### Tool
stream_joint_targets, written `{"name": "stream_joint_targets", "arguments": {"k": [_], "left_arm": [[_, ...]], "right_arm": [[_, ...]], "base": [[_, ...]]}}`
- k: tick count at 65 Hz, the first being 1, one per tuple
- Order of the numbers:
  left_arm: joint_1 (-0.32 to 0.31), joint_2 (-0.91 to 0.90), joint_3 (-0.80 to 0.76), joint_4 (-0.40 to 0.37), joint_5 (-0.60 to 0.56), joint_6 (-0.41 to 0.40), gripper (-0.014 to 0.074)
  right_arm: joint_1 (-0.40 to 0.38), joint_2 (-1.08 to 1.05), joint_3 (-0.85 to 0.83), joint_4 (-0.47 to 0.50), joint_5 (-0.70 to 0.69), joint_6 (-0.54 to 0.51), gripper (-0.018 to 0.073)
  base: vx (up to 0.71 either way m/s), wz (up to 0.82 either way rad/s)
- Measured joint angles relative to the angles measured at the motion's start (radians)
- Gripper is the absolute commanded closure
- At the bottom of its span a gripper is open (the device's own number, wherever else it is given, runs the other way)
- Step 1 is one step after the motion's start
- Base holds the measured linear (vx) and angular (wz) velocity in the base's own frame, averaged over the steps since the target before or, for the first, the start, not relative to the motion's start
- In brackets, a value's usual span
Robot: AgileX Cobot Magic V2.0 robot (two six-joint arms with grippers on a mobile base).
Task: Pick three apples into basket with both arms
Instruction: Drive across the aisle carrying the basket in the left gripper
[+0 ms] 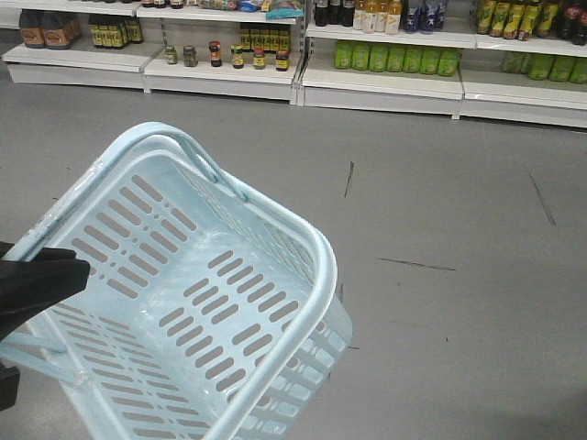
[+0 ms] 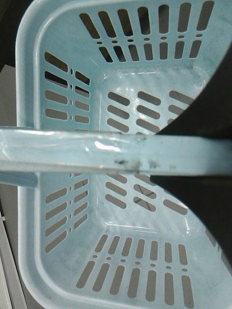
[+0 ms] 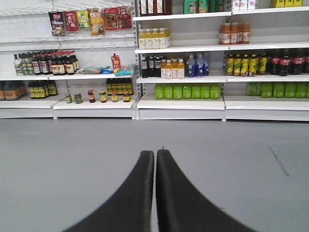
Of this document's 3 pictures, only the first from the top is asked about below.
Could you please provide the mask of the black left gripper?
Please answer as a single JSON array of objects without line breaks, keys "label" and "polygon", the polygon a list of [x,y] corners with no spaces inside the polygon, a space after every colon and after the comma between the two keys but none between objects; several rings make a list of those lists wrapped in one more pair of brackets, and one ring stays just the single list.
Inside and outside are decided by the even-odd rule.
[{"label": "black left gripper", "polygon": [[56,303],[82,292],[91,265],[66,248],[43,248],[31,261],[1,261],[1,338]]}]

